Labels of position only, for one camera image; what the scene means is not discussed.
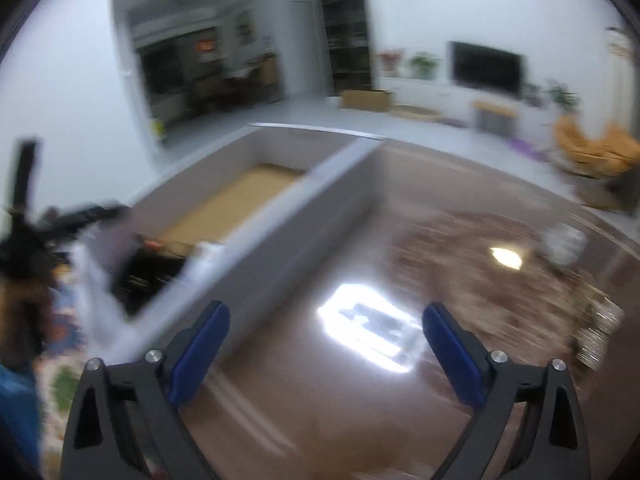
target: glossy table surface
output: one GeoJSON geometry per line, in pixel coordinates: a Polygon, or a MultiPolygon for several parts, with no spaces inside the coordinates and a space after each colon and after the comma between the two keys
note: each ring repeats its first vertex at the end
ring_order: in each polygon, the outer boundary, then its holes
{"type": "Polygon", "coordinates": [[[566,222],[588,238],[580,270],[625,311],[604,364],[578,384],[593,478],[606,478],[640,430],[638,247],[574,203],[452,155],[389,142],[380,164],[380,203],[182,410],[204,455],[228,480],[428,478],[470,411],[416,336],[424,305],[443,301],[516,361],[562,355],[574,284],[533,248],[566,222]],[[522,268],[496,264],[495,247],[523,250],[522,268]],[[349,326],[379,337],[363,344],[349,326]]]}

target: blue gripper pad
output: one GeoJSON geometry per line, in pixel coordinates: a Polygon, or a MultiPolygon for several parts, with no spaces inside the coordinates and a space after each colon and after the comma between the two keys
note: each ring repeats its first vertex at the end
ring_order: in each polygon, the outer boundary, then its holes
{"type": "Polygon", "coordinates": [[[166,349],[170,380],[166,398],[177,409],[193,399],[229,332],[229,309],[212,302],[193,327],[181,331],[166,349]]]}
{"type": "Polygon", "coordinates": [[[422,331],[458,400],[474,410],[484,406],[489,365],[482,343],[471,332],[463,331],[440,303],[424,310],[422,331]]]}

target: metal screw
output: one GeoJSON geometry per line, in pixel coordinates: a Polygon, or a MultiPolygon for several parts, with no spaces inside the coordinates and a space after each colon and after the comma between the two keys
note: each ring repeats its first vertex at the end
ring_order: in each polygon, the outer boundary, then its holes
{"type": "Polygon", "coordinates": [[[145,361],[148,363],[157,363],[160,359],[162,359],[161,350],[149,350],[145,355],[145,361]]]}
{"type": "Polygon", "coordinates": [[[551,361],[551,365],[559,372],[566,370],[566,363],[562,359],[554,359],[551,361]]]}
{"type": "Polygon", "coordinates": [[[505,363],[509,360],[509,357],[502,350],[494,350],[491,352],[491,359],[497,363],[505,363]]]}
{"type": "Polygon", "coordinates": [[[100,361],[100,359],[98,359],[97,357],[94,357],[93,359],[89,359],[84,365],[84,367],[87,370],[97,370],[98,368],[100,368],[101,363],[102,362],[100,361]]]}

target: black television screen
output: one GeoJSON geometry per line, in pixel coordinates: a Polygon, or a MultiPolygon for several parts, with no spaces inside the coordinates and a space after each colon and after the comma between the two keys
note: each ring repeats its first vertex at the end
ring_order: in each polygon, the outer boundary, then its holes
{"type": "Polygon", "coordinates": [[[486,46],[454,41],[452,79],[459,85],[506,92],[520,98],[522,56],[486,46]]]}

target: open box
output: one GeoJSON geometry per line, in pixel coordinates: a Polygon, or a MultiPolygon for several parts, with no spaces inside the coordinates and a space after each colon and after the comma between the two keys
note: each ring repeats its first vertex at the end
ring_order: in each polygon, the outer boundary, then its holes
{"type": "Polygon", "coordinates": [[[231,311],[231,330],[221,349],[228,355],[375,202],[380,144],[354,132],[249,126],[139,193],[121,221],[84,232],[73,260],[88,355],[117,364],[162,348],[212,300],[231,311]],[[275,196],[258,201],[237,227],[227,226],[222,239],[198,243],[180,274],[136,316],[127,317],[109,290],[114,272],[136,249],[136,234],[161,237],[211,196],[229,195],[243,175],[265,164],[285,168],[295,178],[275,196]]]}

